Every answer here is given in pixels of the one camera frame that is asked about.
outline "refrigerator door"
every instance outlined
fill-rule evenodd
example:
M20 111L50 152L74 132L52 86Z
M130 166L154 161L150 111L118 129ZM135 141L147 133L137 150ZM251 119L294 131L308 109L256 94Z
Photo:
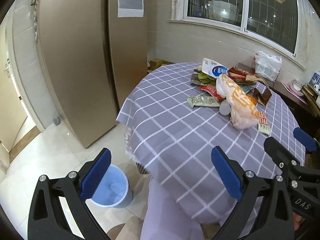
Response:
M109 0L109 40L119 106L147 75L147 14L118 18L118 0Z
M116 125L102 10L102 0L39 0L37 7L38 53L48 89L84 147Z

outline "trash can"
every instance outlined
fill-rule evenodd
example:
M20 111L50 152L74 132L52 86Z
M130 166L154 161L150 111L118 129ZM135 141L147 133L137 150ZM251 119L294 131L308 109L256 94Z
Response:
M110 165L91 201L99 207L124 208L132 201L132 191L124 172Z

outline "window sill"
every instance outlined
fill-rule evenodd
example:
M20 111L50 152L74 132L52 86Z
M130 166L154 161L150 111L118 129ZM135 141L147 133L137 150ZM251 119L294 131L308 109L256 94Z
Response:
M169 20L169 22L171 23L184 23L184 24L193 24L193 25L201 25L201 26L206 26L206 27L211 27L211 28L216 28L216 29L220 29L220 30L224 30L227 32L231 32L231 33L235 33L238 35L241 35L243 37L246 37L248 39L251 39L253 41L259 42L262 45L265 45L267 47L272 48L273 50L275 50L276 52L280 53L282 56L286 57L287 59L289 59L290 61L292 61L293 63L295 63L296 65L298 65L301 69L306 70L306 68L301 65L293 56L288 55L287 53L281 51L279 48L277 48L276 46L272 45L271 43L265 42L263 40L260 40L256 37L253 37L251 35L248 35L246 33L241 32L240 30L235 29L230 29L230 28L225 28L223 26L217 26L217 25L211 25L211 24L206 24L206 23L202 23L202 22L196 22L193 20L189 20L189 19L183 19L183 20Z

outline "purple tablecloth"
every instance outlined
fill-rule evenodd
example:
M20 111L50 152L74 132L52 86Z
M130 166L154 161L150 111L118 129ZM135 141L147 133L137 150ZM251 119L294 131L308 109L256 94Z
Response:
M211 150L219 145L244 170L273 178L281 170L264 152L266 136L257 127L237 130L219 108L190 108L187 98L203 94L190 85L198 63L162 66L148 74L126 99L117 121L133 131L132 153L163 185L186 214L199 223L223 221L236 200L228 195L211 162ZM263 91L265 86L257 85ZM304 164L305 148L293 137L298 123L279 95L272 92L265 111L271 136ZM256 208L252 219L257 214Z

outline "blue oval label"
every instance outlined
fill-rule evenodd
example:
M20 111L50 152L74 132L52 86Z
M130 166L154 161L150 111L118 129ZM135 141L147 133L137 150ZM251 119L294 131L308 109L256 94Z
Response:
M222 74L225 74L227 75L228 74L228 69L224 66L216 66L212 69L212 74L215 76L215 77L218 77Z

